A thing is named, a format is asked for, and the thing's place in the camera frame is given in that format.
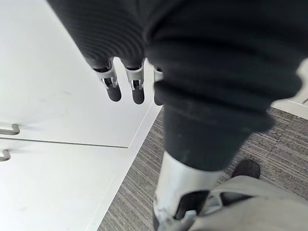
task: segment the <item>black fabric sleeve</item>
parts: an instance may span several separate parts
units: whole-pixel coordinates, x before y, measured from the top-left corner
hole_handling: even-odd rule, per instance
[[[272,126],[270,104],[301,87],[295,72],[308,52],[306,9],[300,0],[143,6],[146,55],[164,73],[155,91],[174,158],[222,170],[252,132]]]

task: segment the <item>gray carpet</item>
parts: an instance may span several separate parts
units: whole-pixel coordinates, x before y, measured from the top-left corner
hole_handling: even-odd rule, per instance
[[[276,125],[258,133],[240,149],[221,176],[227,180],[236,164],[254,159],[261,180],[308,199],[308,120],[272,108]],[[163,111],[158,115],[98,231],[151,231],[152,195],[158,180],[163,148]]]

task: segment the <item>cabinet door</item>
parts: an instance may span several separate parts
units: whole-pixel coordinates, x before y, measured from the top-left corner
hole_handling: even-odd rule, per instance
[[[11,155],[0,162],[2,231],[93,230],[98,207],[107,211],[135,156],[127,148],[5,139],[0,148]]]
[[[123,65],[114,64],[116,103],[45,1],[0,1],[0,129],[20,128],[0,137],[128,147],[153,101],[153,69],[146,61],[137,105]]]
[[[304,60],[297,70],[303,80],[303,87],[298,94],[290,99],[275,101],[272,106],[308,119],[308,59]]]

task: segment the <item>black shoe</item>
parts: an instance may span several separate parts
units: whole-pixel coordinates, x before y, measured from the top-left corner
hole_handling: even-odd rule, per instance
[[[256,179],[260,178],[261,169],[260,165],[258,165],[253,160],[242,160],[235,168],[232,173],[232,177],[236,176],[249,176]]]

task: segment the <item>metal handle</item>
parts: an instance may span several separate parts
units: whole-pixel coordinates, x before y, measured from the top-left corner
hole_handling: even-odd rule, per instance
[[[20,133],[20,130],[19,130],[19,127],[18,127],[17,124],[12,124],[12,129],[13,130],[0,129],[0,134],[1,135],[14,136],[14,135],[18,135]]]
[[[7,161],[11,158],[9,150],[3,150],[2,153],[3,153],[3,156],[0,156],[0,161]]]

